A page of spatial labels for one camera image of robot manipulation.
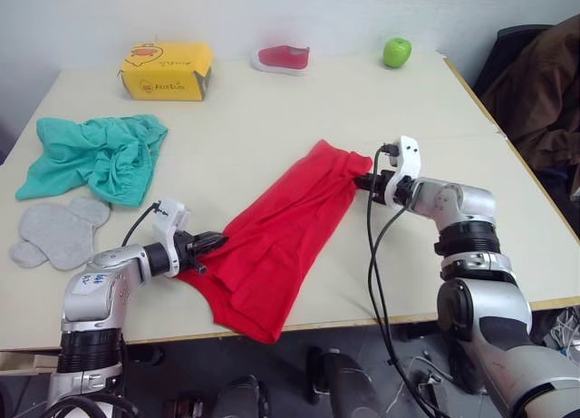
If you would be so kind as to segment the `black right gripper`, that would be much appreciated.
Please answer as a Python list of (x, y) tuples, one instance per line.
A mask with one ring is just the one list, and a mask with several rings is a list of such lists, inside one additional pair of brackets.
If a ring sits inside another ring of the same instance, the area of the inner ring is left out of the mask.
[(373, 174), (366, 173), (364, 175), (357, 176), (355, 178), (355, 185), (360, 190), (373, 190), (372, 200), (379, 204), (385, 204), (385, 194), (389, 181), (392, 179), (394, 171), (392, 170), (382, 170), (381, 173), (375, 178), (373, 184)]

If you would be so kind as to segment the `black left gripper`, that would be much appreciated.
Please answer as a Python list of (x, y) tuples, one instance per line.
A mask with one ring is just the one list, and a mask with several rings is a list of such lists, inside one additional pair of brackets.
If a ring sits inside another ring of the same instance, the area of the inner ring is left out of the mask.
[(216, 231), (191, 235), (185, 230), (178, 230), (174, 234), (174, 246), (179, 260), (179, 273), (193, 269), (197, 274), (205, 274), (206, 267), (198, 258), (223, 247), (227, 240), (227, 236)]

